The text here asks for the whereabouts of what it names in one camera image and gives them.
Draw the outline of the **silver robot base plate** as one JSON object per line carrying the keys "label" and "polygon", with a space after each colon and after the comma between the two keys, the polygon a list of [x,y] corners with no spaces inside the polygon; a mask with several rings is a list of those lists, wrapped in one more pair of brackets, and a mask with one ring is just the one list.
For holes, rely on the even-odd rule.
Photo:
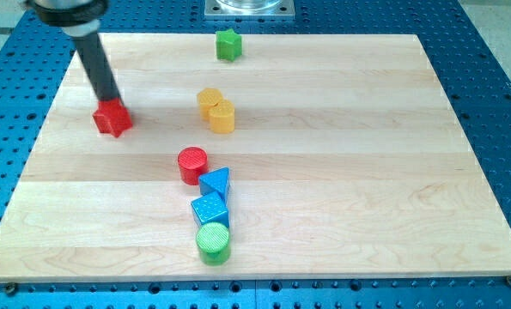
{"label": "silver robot base plate", "polygon": [[215,20],[235,18],[295,17],[294,0],[205,0],[204,17]]}

